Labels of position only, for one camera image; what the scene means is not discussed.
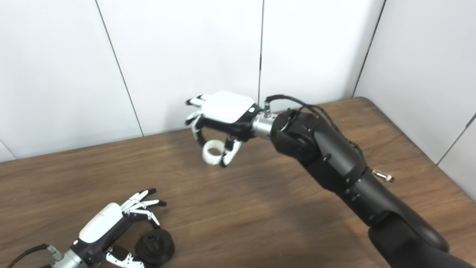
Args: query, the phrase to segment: robot finger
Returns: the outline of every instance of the robot finger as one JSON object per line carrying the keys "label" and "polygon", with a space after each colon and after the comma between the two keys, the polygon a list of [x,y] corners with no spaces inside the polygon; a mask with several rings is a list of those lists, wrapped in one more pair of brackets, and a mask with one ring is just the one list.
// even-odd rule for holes
{"label": "robot finger", "polygon": [[198,107],[200,108],[202,106],[202,104],[204,103],[205,100],[202,100],[202,99],[199,99],[199,98],[193,98],[193,99],[189,99],[185,102],[185,104],[187,105],[193,105],[195,107]]}
{"label": "robot finger", "polygon": [[142,200],[144,200],[147,196],[149,195],[152,195],[156,192],[156,189],[152,188],[152,189],[148,189],[148,190],[144,190],[140,193],[135,193],[133,196],[131,196],[126,202],[124,202],[120,208],[121,210],[124,212],[126,210],[128,210],[131,206],[141,202]]}
{"label": "robot finger", "polygon": [[159,229],[160,228],[159,220],[157,220],[157,217],[155,217],[154,213],[152,213],[148,210],[132,209],[128,212],[128,215],[129,215],[129,217],[132,217],[135,220],[147,219],[152,224],[154,229]]}
{"label": "robot finger", "polygon": [[147,200],[147,201],[142,201],[139,202],[135,205],[132,205],[128,208],[128,210],[133,210],[133,209],[139,209],[139,208],[149,208],[152,206],[166,206],[167,203],[165,201],[160,201],[160,200]]}

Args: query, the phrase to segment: white wall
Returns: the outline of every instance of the white wall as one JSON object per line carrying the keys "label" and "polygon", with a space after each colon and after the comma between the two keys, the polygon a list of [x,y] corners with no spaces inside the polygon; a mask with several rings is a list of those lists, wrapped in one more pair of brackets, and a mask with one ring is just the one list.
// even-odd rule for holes
{"label": "white wall", "polygon": [[0,141],[0,162],[15,160],[15,157],[11,152],[5,147],[3,142]]}
{"label": "white wall", "polygon": [[2,1],[0,32],[0,139],[16,157],[141,136],[94,1]]}
{"label": "white wall", "polygon": [[170,131],[219,90],[349,97],[382,1],[98,0],[114,51],[94,0],[0,2],[0,140],[22,158]]}
{"label": "white wall", "polygon": [[476,1],[387,1],[355,96],[437,163],[476,112]]}
{"label": "white wall", "polygon": [[476,201],[476,124],[473,122],[443,158],[439,167]]}
{"label": "white wall", "polygon": [[204,93],[258,100],[262,1],[98,2],[145,135],[183,128]]}
{"label": "white wall", "polygon": [[[350,98],[383,3],[265,1],[261,103],[279,93],[308,103]],[[276,102],[272,109],[283,110],[289,105]]]}

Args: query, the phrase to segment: robotic hand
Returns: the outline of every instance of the robotic hand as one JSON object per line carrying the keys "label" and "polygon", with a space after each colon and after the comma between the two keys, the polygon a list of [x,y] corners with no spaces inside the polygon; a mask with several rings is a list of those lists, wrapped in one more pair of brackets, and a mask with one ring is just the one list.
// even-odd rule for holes
{"label": "robotic hand", "polygon": [[[302,107],[272,114],[270,102],[278,99]],[[474,268],[448,254],[446,240],[377,181],[393,182],[394,178],[369,168],[359,147],[343,136],[321,107],[274,95],[266,98],[261,109],[250,98],[224,91],[201,95],[186,104],[200,108],[187,118],[186,125],[192,125],[207,163],[226,167],[241,142],[254,137],[269,139],[277,152],[298,160],[323,188],[339,196],[369,226],[372,244],[391,267]],[[304,108],[311,113],[303,113]],[[203,127],[228,133],[226,142],[205,142],[200,131]],[[222,155],[212,156],[210,148]]]}
{"label": "robotic hand", "polygon": [[[95,215],[79,232],[79,238],[63,255],[50,252],[57,260],[45,268],[87,268],[102,264],[105,260],[123,268],[152,268],[165,264],[175,250],[170,234],[160,229],[154,213],[147,210],[153,206],[166,206],[160,200],[144,199],[155,193],[149,189],[135,193],[122,205],[110,203]],[[133,222],[147,220],[154,230],[146,233],[137,245],[133,257],[127,250],[114,246]]]}

